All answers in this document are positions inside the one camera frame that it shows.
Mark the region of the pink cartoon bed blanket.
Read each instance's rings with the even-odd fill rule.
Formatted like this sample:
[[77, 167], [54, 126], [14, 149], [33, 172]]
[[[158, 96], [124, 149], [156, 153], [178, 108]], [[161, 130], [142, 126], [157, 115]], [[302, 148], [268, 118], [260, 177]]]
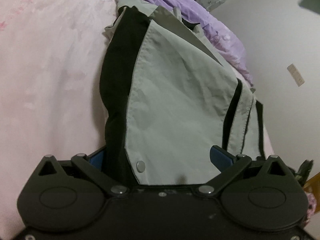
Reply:
[[24, 225], [16, 201], [46, 154], [105, 144], [100, 93], [116, 0], [1, 0], [1, 239]]

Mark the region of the grey and black jacket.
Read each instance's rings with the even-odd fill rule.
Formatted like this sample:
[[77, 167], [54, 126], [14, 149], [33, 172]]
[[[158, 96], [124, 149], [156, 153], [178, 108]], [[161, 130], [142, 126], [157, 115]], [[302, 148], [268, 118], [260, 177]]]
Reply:
[[144, 0], [116, 0], [99, 90], [101, 169], [124, 184], [202, 184], [209, 152], [264, 157], [263, 107], [198, 24]]

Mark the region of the purple duvet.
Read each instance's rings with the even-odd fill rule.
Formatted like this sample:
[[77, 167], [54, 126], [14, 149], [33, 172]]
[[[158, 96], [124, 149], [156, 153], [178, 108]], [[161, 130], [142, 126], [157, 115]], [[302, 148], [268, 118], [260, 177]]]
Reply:
[[211, 15], [195, 0], [145, 0], [168, 10], [180, 9], [182, 17], [189, 23], [199, 23], [206, 38], [220, 55], [230, 63], [252, 86], [253, 77], [246, 67], [246, 50], [238, 37], [222, 22]]

